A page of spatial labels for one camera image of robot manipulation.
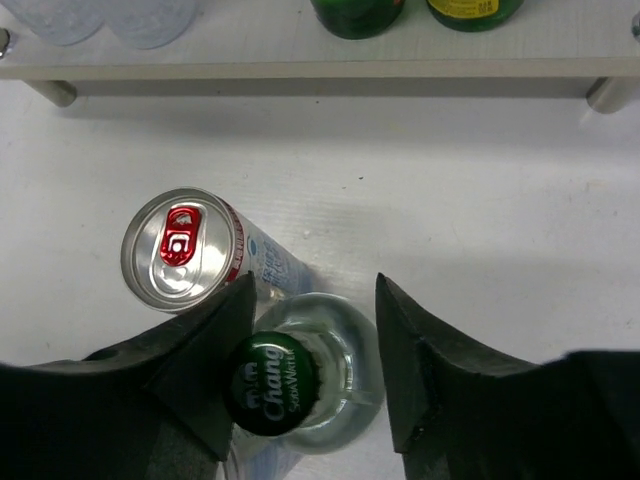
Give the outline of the clear soda water bottle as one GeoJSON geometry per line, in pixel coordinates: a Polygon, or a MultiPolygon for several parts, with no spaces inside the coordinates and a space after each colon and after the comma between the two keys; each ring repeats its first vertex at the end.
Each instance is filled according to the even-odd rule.
{"type": "Polygon", "coordinates": [[[283,300],[228,357],[226,409],[241,429],[304,455],[341,450],[378,417],[385,387],[374,323],[350,300],[283,300]]]}

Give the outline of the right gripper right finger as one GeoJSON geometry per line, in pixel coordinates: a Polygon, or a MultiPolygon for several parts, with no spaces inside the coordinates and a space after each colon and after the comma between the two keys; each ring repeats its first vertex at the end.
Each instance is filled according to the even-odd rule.
{"type": "Polygon", "coordinates": [[[409,479],[635,479],[639,355],[533,364],[466,335],[385,275],[375,319],[395,451],[409,479]]]}

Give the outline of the energy drink can red tab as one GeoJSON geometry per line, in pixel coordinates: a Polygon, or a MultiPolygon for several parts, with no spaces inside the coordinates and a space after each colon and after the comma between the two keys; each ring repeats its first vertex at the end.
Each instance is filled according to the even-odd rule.
{"type": "Polygon", "coordinates": [[[123,237],[121,272],[148,307],[177,314],[252,273],[262,304],[314,291],[310,268],[217,195],[178,188],[147,202],[123,237]]]}

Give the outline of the green Perrier bottle yellow label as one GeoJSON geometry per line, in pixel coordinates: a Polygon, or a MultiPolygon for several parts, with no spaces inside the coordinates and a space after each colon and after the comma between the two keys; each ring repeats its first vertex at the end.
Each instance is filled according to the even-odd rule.
{"type": "Polygon", "coordinates": [[[461,32],[493,30],[509,20],[524,0],[427,0],[434,18],[461,32]]]}

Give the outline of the green Perrier bottle red label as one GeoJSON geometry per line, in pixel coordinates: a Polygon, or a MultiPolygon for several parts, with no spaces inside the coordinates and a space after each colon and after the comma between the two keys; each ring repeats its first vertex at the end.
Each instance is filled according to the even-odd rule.
{"type": "Polygon", "coordinates": [[[333,35],[366,39],[386,30],[403,10],[404,0],[311,0],[315,14],[333,35]]]}

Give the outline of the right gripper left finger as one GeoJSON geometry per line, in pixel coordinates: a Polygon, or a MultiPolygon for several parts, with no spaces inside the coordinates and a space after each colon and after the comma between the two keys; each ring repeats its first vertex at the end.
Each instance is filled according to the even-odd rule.
{"type": "Polygon", "coordinates": [[[253,328],[246,274],[82,360],[1,368],[5,479],[212,479],[230,450],[223,367],[253,328]]]}

